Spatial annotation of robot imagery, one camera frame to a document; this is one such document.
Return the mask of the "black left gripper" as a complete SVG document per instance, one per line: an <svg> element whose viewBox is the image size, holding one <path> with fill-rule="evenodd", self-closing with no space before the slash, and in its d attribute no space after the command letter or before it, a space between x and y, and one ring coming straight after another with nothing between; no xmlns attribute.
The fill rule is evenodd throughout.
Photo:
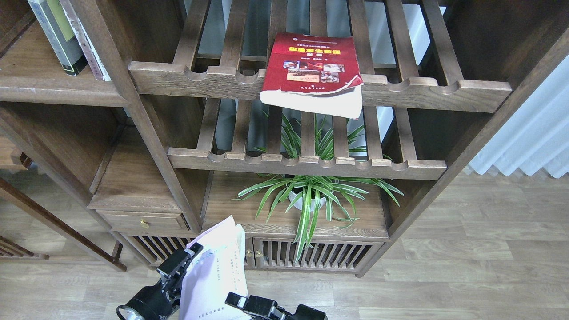
<svg viewBox="0 0 569 320"><path fill-rule="evenodd" d="M159 267L160 284L143 287L127 304L116 308L120 320L166 320L180 307L181 286L189 264L203 250L195 243L179 249Z"/></svg>

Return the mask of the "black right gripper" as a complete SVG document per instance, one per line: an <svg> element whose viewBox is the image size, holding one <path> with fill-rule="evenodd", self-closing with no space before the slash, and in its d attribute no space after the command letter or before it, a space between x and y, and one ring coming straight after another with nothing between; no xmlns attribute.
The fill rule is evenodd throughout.
<svg viewBox="0 0 569 320"><path fill-rule="evenodd" d="M254 320L327 320L327 314L305 304L299 304L294 314L279 307L275 300L262 296L240 296L228 293L225 303L251 316Z"/></svg>

